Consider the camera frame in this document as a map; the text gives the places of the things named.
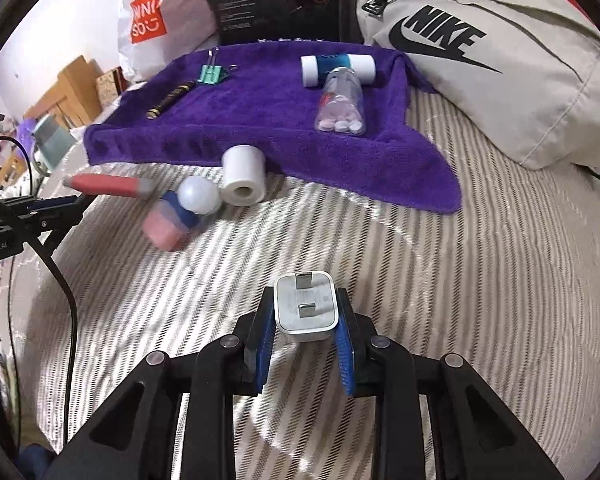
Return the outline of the white charger plug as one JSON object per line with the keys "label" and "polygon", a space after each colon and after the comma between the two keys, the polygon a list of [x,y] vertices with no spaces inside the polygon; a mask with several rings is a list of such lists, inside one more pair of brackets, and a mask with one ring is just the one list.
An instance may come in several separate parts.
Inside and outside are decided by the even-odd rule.
{"label": "white charger plug", "polygon": [[339,322],[335,283],[324,271],[282,275],[274,284],[277,330],[295,344],[332,336]]}

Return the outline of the blue white cylinder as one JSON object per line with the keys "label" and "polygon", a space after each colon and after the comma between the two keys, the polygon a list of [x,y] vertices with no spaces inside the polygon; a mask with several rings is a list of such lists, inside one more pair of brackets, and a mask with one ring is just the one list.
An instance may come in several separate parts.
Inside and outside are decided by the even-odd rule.
{"label": "blue white cylinder", "polygon": [[329,73],[338,68],[353,70],[361,84],[372,84],[376,77],[376,64],[369,54],[305,55],[300,58],[301,76],[306,88],[321,86]]}

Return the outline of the teal binder clip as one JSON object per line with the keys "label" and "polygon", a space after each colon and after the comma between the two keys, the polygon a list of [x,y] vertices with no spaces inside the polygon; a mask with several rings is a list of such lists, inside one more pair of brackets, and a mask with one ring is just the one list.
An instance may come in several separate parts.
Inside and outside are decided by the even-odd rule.
{"label": "teal binder clip", "polygon": [[218,47],[214,47],[208,51],[207,62],[201,66],[197,84],[216,86],[238,70],[238,66],[235,64],[222,66],[218,63],[219,50]]}

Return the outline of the white Miniso shopping bag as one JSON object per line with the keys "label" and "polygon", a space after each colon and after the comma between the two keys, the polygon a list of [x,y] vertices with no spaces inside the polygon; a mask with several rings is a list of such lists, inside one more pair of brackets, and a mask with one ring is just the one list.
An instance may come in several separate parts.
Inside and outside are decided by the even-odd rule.
{"label": "white Miniso shopping bag", "polygon": [[122,0],[118,51],[129,82],[145,81],[176,58],[217,43],[210,0]]}

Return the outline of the brown patterned box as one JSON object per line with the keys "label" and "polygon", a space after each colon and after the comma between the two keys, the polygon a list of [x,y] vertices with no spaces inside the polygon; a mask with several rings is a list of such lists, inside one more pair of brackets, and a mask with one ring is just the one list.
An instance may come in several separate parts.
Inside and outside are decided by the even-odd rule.
{"label": "brown patterned box", "polygon": [[106,108],[112,104],[129,87],[129,81],[125,79],[120,66],[98,76],[95,84],[98,100],[102,108]]}

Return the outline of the purple towel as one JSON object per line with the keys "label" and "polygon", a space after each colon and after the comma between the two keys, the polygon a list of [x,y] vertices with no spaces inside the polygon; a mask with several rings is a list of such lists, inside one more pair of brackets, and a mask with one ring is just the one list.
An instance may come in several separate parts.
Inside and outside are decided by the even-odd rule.
{"label": "purple towel", "polygon": [[[306,88],[300,58],[369,54],[373,84],[363,89],[362,136],[314,128],[321,91]],[[166,162],[218,166],[234,145],[252,145],[268,171],[436,214],[460,209],[457,176],[437,147],[406,123],[414,89],[432,85],[397,50],[329,41],[265,41],[219,50],[236,70],[216,86],[197,86],[156,119],[147,118],[178,84],[199,75],[208,55],[190,52],[168,64],[142,88],[126,92],[119,107],[83,138],[92,165]]]}

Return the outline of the pink tube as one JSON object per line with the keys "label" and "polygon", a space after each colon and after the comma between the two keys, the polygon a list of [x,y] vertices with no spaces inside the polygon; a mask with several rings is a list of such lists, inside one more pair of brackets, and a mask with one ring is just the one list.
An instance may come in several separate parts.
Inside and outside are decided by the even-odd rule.
{"label": "pink tube", "polygon": [[75,174],[64,177],[62,184],[85,195],[147,198],[156,189],[151,179],[113,176],[112,174]]}

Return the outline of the pink jar blue lid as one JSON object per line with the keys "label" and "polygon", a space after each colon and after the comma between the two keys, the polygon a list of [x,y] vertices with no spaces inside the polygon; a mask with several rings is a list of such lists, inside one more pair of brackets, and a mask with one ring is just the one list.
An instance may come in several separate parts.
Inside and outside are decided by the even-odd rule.
{"label": "pink jar blue lid", "polygon": [[185,244],[199,223],[198,214],[181,206],[178,194],[166,191],[152,205],[142,229],[155,248],[164,252],[174,252]]}

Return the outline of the black Grand Reserve lighter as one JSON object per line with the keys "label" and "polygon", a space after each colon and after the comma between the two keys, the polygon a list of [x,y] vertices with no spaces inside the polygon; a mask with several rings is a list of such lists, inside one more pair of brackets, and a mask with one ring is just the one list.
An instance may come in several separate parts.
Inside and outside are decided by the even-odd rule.
{"label": "black Grand Reserve lighter", "polygon": [[183,96],[186,96],[188,92],[191,92],[197,85],[196,80],[184,82],[179,84],[173,90],[171,90],[158,104],[151,107],[147,113],[146,118],[154,120],[160,117],[164,112],[170,110],[170,108],[176,104]]}

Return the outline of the white cream jar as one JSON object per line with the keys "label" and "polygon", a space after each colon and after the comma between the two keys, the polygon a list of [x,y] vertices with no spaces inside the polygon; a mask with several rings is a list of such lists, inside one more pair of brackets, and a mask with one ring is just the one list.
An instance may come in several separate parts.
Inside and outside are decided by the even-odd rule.
{"label": "white cream jar", "polygon": [[232,146],[222,156],[222,170],[221,196],[225,203],[248,207],[264,199],[265,157],[258,148]]}

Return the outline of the clear pill bottle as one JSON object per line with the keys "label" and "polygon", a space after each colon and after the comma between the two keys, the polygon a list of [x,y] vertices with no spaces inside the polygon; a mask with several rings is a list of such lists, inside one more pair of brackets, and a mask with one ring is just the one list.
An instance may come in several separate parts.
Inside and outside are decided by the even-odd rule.
{"label": "clear pill bottle", "polygon": [[338,67],[327,75],[318,101],[314,129],[350,136],[365,133],[363,88],[354,70]]}

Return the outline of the grey Nike bag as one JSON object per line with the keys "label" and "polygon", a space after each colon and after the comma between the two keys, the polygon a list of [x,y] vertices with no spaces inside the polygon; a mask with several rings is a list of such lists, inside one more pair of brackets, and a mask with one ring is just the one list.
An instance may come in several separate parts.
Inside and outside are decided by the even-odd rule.
{"label": "grey Nike bag", "polygon": [[567,0],[358,0],[366,44],[406,53],[507,157],[600,174],[600,31]]}

